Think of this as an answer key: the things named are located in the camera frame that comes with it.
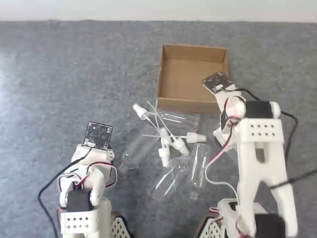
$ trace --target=black cable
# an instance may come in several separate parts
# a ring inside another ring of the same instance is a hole
[[[67,165],[65,168],[63,168],[60,172],[58,172],[39,192],[38,194],[38,201],[39,201],[39,204],[40,206],[43,208],[45,214],[47,215],[47,217],[49,218],[50,220],[50,223],[52,225],[52,228],[53,228],[53,231],[54,231],[54,236],[55,238],[58,238],[58,234],[57,234],[57,229],[55,227],[55,223],[54,223],[54,220],[52,218],[52,216],[50,215],[50,213],[48,212],[46,206],[44,205],[44,203],[42,202],[41,200],[41,195],[42,193],[55,181],[55,179],[58,178],[58,176],[60,176],[63,172],[65,172],[68,168],[70,168],[71,166],[77,164],[78,162],[80,162],[81,160],[85,159],[87,157],[87,155],[90,153],[90,151],[92,150],[92,147],[89,149],[89,151],[87,152],[86,155],[84,155],[83,157],[81,157],[80,159],[78,160],[75,160],[73,162],[71,162],[69,165]]]
[[[224,89],[224,92],[234,92],[234,91],[239,91],[239,92],[246,92],[248,93],[251,97],[253,97],[255,100],[257,101],[262,101],[260,98],[258,98],[256,95],[254,95],[249,89],[246,89],[246,88],[236,88],[234,90],[226,90]],[[291,119],[294,120],[294,125],[293,125],[293,128],[289,134],[289,137],[288,137],[288,141],[287,141],[287,144],[286,144],[286,148],[285,148],[285,152],[284,152],[284,156],[285,156],[285,163],[287,163],[288,161],[288,155],[289,155],[289,151],[291,149],[291,145],[292,145],[292,140],[293,140],[293,136],[294,136],[294,133],[298,127],[298,119],[297,117],[295,117],[294,115],[290,114],[290,113],[287,113],[285,111],[281,111],[281,113],[287,117],[290,117]]]
[[[295,183],[297,182],[298,180],[301,180],[301,179],[305,179],[309,176],[312,176],[313,174],[316,174],[317,173],[317,169],[315,170],[312,170],[312,171],[309,171],[307,172],[306,174],[303,174],[303,175],[300,175],[298,177],[295,177],[295,178],[290,178],[289,180],[285,181],[285,182],[281,182],[281,183],[278,183],[276,185],[273,185],[271,187],[269,187],[270,189],[275,189],[275,188],[278,188],[278,187],[282,187],[286,184],[292,184],[292,183]]]

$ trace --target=plastic tube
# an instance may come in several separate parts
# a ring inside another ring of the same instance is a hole
[[[158,142],[159,137],[144,137],[142,134],[156,135],[157,129],[146,124],[139,132],[139,134],[131,141],[126,150],[122,154],[122,163],[119,170],[122,173],[128,170],[137,169],[140,163],[151,152],[152,148]]]
[[[197,200],[200,191],[206,185],[205,169],[211,160],[211,147],[206,144],[194,144],[191,157],[189,159],[189,173],[187,183],[190,190],[190,197]]]
[[[155,185],[149,191],[150,196],[158,200],[169,197],[185,179],[187,172],[188,165],[184,158],[178,157],[172,159],[168,166],[163,168]]]
[[[199,114],[194,113],[177,113],[157,110],[165,124],[174,134],[182,132],[197,132],[199,125]],[[149,117],[154,119],[154,113],[149,112]]]

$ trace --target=white wall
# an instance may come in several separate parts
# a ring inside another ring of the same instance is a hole
[[[0,20],[317,22],[317,0],[0,0]]]

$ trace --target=cardboard box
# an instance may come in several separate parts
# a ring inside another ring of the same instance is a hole
[[[213,113],[215,97],[202,80],[222,71],[228,76],[227,50],[207,46],[163,45],[158,106],[167,111]]]

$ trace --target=open cardboard box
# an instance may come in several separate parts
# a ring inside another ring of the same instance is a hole
[[[218,71],[228,76],[226,48],[163,45],[158,106],[186,113],[217,112],[216,99],[203,86],[202,80]]]

